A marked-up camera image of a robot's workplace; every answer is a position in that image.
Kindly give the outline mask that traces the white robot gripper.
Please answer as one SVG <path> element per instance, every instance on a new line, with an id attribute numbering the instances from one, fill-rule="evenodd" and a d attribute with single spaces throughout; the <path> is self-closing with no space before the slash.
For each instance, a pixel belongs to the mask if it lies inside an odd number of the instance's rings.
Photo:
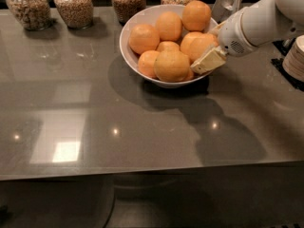
<path id="1" fill-rule="evenodd" d="M 243 10 L 239 10 L 209 30 L 210 34 L 218 37 L 219 46 L 208 47 L 191 65 L 195 73 L 202 75 L 223 66 L 227 61 L 227 54 L 242 57 L 257 50 L 245 37 L 242 28 L 243 13 Z"/>

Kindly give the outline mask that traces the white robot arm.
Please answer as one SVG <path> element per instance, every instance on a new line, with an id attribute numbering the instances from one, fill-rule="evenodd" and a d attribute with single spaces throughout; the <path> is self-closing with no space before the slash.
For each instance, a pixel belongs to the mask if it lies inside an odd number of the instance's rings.
<path id="1" fill-rule="evenodd" d="M 260 0 L 213 28 L 218 46 L 209 46 L 191 69 L 205 74 L 224 65 L 227 56 L 242 57 L 274 41 L 300 36 L 303 31 L 304 0 Z"/>

